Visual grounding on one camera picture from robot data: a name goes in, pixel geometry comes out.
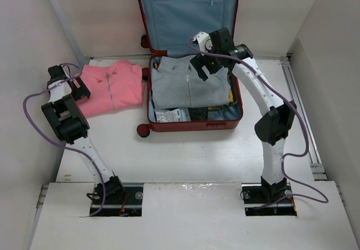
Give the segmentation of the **grey zip hoodie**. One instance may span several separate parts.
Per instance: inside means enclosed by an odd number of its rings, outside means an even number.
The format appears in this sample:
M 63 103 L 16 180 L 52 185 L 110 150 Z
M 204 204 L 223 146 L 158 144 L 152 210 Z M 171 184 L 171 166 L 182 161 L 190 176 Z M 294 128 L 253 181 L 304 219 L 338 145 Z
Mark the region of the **grey zip hoodie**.
M 203 108 L 229 102 L 228 70 L 220 69 L 202 81 L 190 63 L 192 56 L 162 57 L 151 70 L 152 101 L 157 110 Z

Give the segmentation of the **pink zip hoodie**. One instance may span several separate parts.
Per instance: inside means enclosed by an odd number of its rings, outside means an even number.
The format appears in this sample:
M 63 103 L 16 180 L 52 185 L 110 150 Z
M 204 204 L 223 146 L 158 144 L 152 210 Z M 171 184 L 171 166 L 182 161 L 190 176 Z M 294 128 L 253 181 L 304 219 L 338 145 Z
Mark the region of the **pink zip hoodie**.
M 127 59 L 108 67 L 85 65 L 80 77 L 91 93 L 76 102 L 87 119 L 143 104 L 142 67 Z

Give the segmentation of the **green yellow camouflage garment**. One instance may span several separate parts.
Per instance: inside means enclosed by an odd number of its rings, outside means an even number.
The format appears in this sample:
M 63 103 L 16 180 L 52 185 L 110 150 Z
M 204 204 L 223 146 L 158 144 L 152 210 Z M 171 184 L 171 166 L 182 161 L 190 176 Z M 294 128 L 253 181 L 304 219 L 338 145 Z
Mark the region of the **green yellow camouflage garment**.
M 236 98 L 233 95 L 233 90 L 229 91 L 229 102 L 220 106 L 210 106 L 208 107 L 209 112 L 221 111 L 223 109 L 232 107 L 236 103 Z

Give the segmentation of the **black leather pouch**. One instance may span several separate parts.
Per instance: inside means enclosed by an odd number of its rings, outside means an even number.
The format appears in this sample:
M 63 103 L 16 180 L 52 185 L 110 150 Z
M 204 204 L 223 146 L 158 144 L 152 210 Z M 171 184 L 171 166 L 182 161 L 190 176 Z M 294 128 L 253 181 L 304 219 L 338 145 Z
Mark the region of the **black leather pouch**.
M 191 121 L 208 121 L 209 110 L 207 107 L 203 108 L 189 108 L 188 113 Z

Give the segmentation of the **red suitcase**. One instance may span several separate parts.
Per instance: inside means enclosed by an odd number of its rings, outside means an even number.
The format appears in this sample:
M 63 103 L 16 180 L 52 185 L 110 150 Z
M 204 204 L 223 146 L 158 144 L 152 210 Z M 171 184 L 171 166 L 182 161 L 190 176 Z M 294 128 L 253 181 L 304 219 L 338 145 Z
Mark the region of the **red suitcase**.
M 195 57 L 197 53 L 186 43 L 198 32 L 211 33 L 228 28 L 234 34 L 238 0 L 138 0 L 145 34 L 141 46 L 151 51 L 148 67 L 142 70 L 146 80 L 148 122 L 137 127 L 140 137 L 152 131 L 202 131 L 234 129 L 243 116 L 242 98 L 237 79 L 228 73 L 228 82 L 236 103 L 221 111 L 209 112 L 208 121 L 158 123 L 152 101 L 151 70 L 159 67 L 162 57 Z

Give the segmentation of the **white wet wipes packet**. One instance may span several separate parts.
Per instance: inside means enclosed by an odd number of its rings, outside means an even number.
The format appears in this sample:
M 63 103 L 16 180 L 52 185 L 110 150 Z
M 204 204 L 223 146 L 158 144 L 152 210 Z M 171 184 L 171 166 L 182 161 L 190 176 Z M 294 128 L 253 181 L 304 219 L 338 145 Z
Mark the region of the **white wet wipes packet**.
M 155 110 L 156 122 L 187 122 L 191 121 L 187 108 L 175 108 L 173 110 Z

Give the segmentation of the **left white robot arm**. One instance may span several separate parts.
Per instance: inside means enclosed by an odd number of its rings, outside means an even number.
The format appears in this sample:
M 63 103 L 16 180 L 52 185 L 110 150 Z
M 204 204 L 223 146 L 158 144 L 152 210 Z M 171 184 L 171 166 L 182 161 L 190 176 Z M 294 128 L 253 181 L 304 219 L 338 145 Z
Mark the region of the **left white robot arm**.
M 89 124 L 77 105 L 77 101 L 90 97 L 89 89 L 80 77 L 70 80 L 63 65 L 49 67 L 48 73 L 50 98 L 41 110 L 57 138 L 78 150 L 89 169 L 95 189 L 88 198 L 94 202 L 105 201 L 105 204 L 122 203 L 126 198 L 125 188 L 96 151 L 89 136 Z

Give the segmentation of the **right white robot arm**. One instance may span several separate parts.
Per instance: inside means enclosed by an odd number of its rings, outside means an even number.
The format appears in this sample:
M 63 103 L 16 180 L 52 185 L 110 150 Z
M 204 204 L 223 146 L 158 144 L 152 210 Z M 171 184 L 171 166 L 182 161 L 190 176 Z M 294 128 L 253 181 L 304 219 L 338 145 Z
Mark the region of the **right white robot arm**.
M 262 142 L 264 165 L 261 185 L 255 190 L 262 203 L 275 201 L 287 187 L 281 158 L 295 117 L 295 103 L 286 103 L 267 87 L 268 81 L 258 69 L 251 50 L 244 44 L 235 45 L 227 28 L 212 33 L 201 31 L 187 44 L 197 51 L 190 62 L 200 79 L 206 81 L 224 67 L 243 83 L 258 105 L 261 118 L 254 130 Z

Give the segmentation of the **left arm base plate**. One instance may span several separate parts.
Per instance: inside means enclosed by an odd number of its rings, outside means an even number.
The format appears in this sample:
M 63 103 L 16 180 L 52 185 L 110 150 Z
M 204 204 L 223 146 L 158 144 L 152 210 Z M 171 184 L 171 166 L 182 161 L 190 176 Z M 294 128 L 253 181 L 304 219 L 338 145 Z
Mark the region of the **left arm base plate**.
M 89 213 L 96 217 L 141 217 L 143 184 L 125 184 L 125 198 L 120 201 L 106 201 L 102 210 L 95 213 L 102 199 L 96 193 L 88 193 L 91 200 Z

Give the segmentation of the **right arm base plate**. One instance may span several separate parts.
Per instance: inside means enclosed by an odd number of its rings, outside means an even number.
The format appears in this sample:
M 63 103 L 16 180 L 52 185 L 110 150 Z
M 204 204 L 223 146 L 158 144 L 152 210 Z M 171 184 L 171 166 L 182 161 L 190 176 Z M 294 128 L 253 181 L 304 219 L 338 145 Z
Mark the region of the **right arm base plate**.
M 241 184 L 240 197 L 244 202 L 246 216 L 297 216 L 295 203 L 286 196 L 290 184 L 270 196 L 261 184 Z

